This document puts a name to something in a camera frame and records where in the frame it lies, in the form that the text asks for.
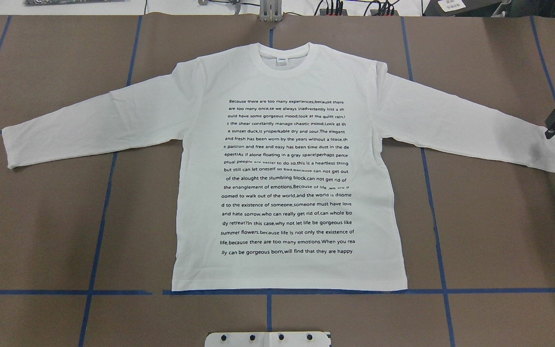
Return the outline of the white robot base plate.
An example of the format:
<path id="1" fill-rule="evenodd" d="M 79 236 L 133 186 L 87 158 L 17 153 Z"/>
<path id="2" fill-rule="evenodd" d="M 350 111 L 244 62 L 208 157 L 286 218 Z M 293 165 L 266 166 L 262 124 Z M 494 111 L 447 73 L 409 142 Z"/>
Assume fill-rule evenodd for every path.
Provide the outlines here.
<path id="1" fill-rule="evenodd" d="M 205 347 L 330 347 L 330 333 L 295 332 L 224 332 L 211 333 Z"/>

